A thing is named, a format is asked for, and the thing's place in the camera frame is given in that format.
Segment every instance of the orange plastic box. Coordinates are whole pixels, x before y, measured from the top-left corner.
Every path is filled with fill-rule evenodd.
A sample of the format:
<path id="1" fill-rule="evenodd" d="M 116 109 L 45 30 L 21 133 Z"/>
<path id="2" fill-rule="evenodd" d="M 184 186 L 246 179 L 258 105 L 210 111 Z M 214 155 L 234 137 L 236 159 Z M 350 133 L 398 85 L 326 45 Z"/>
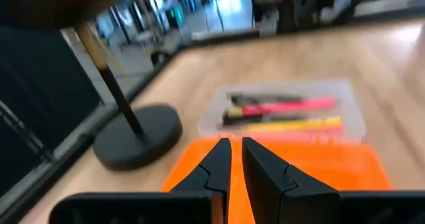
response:
<path id="1" fill-rule="evenodd" d="M 194 141 L 181 156 L 161 190 L 170 191 L 211 151 L 219 138 Z M 375 151 L 356 142 L 332 139 L 286 137 L 256 138 L 256 141 L 305 173 L 338 190 L 391 190 Z M 242 140 L 231 138 L 229 223 L 254 222 L 242 169 Z"/>

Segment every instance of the table surface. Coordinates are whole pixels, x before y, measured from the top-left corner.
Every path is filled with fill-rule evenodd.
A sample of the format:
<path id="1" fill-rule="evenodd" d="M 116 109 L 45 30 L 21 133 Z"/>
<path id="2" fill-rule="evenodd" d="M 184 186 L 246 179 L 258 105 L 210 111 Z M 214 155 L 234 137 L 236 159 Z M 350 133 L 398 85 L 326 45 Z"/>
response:
<path id="1" fill-rule="evenodd" d="M 176 107 L 179 143 L 150 166 L 106 170 L 90 148 L 21 223 L 47 223 L 54 204 L 83 191 L 158 191 L 215 90 L 235 83 L 346 78 L 365 120 L 364 142 L 375 147 L 396 189 L 425 188 L 425 19 L 334 28 L 187 50 L 133 102 Z"/>

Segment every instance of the orange object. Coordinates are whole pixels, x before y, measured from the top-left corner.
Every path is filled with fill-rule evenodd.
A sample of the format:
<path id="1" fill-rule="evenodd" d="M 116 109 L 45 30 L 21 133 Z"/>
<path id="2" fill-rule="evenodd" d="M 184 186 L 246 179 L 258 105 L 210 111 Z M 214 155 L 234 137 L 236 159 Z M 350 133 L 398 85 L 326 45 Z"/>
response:
<path id="1" fill-rule="evenodd" d="M 219 140 L 201 138 L 194 141 L 181 156 L 161 190 L 173 189 Z M 340 191 L 392 189 L 375 151 L 368 146 L 324 138 L 256 138 L 256 141 L 301 171 Z M 228 223 L 254 224 L 242 168 L 242 139 L 230 138 L 230 143 L 232 171 Z"/>

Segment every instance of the lamp shade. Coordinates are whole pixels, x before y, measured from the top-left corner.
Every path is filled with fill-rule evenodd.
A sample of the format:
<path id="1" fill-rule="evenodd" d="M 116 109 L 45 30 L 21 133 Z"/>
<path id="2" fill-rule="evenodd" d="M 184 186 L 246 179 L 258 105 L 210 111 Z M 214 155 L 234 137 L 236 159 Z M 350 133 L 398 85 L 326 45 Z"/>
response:
<path id="1" fill-rule="evenodd" d="M 117 0 L 0 0 L 0 25 L 61 29 L 83 23 Z"/>

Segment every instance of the black lamp base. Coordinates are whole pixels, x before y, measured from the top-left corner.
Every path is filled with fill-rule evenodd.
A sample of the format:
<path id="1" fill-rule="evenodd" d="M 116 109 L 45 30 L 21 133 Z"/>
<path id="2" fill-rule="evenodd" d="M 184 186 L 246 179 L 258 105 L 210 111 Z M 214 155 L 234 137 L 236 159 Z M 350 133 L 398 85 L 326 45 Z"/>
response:
<path id="1" fill-rule="evenodd" d="M 108 169 L 129 170 L 147 165 L 168 152 L 181 136 L 179 115 L 169 106 L 147 106 L 134 114 L 142 134 L 134 134 L 121 115 L 96 137 L 94 153 Z"/>

